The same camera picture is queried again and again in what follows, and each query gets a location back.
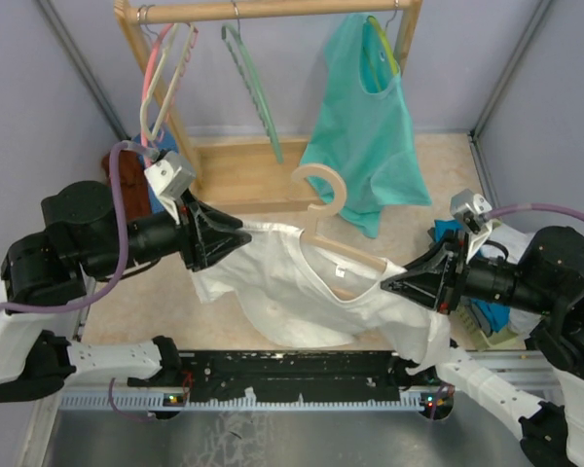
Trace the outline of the beige wooden hanger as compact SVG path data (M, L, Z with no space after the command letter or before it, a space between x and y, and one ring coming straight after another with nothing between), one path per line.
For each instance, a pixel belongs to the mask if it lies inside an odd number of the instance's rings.
M347 201L347 186L342 177L331 167L319 163L303 164L297 167L291 174L292 182L301 182L310 177L320 178L330 185L333 190L333 200L318 205L308 205L303 233L300 239L307 244L328 250L343 256L377 272L386 271L386 261L365 253L352 246L326 238L317 232L318 222L340 213Z

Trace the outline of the white t-shirt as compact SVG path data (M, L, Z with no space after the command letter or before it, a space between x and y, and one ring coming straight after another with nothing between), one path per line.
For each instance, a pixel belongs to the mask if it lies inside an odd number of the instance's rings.
M447 361L448 317L381 288L403 268L369 268L302 241L302 230L286 224L246 222L244 229L249 243L194 273L202 302L235 294L254 328L281 346L342 346L378 331L412 361L411 374Z

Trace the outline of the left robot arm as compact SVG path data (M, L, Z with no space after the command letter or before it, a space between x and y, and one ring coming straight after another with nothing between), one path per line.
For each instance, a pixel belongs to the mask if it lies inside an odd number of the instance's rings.
M177 219L160 212L128 220L121 189L94 181L42 201L45 228L13 243L1 267L0 403L53 395L78 373L72 342L46 329L43 317L92 305L129 268L146 271L177 254L186 269L201 271L251 240L240 219L190 191L179 207Z

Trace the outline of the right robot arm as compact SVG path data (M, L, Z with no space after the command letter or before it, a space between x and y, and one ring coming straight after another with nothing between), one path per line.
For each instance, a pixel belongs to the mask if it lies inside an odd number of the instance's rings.
M469 258L468 245L467 233L446 232L381 287L436 312L469 298L539 315L530 336L565 401L558 406L522 393L459 347L448 358L436 350L421 355L417 377L465 393L512 432L532 465L584 466L584 236L571 227L543 228L516 264Z

